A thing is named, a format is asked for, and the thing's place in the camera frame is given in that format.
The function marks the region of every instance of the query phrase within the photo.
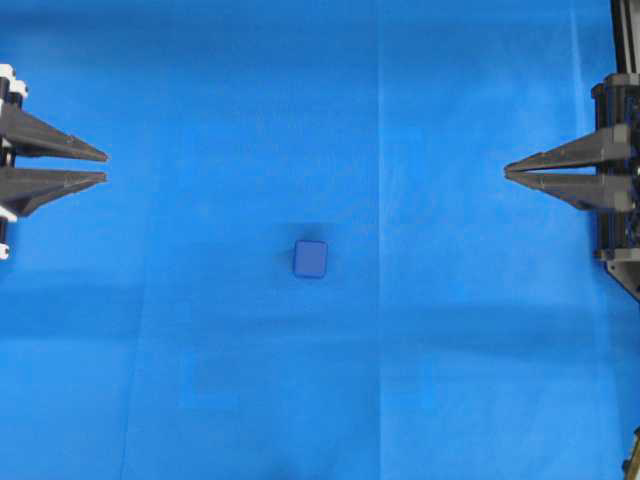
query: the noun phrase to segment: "small blue cube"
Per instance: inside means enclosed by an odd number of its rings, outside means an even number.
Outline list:
[[[323,278],[327,273],[327,252],[324,242],[298,240],[293,258],[293,274],[300,278]]]

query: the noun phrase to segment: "blue cloth surface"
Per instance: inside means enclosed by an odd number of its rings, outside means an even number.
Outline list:
[[[11,229],[0,478],[620,477],[637,305],[588,215],[502,174],[592,129],[608,2],[2,19],[25,109],[112,160]],[[291,275],[300,238],[322,281]]]

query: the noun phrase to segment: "blue block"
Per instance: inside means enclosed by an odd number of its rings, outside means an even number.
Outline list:
[[[324,242],[298,240],[293,273],[301,278],[323,278],[327,273],[328,247]]]

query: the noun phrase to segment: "blue tablecloth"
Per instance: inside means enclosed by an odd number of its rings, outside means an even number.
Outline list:
[[[502,175],[593,128],[607,1],[26,0],[0,39],[112,157],[11,230],[0,478],[620,478],[636,303]]]

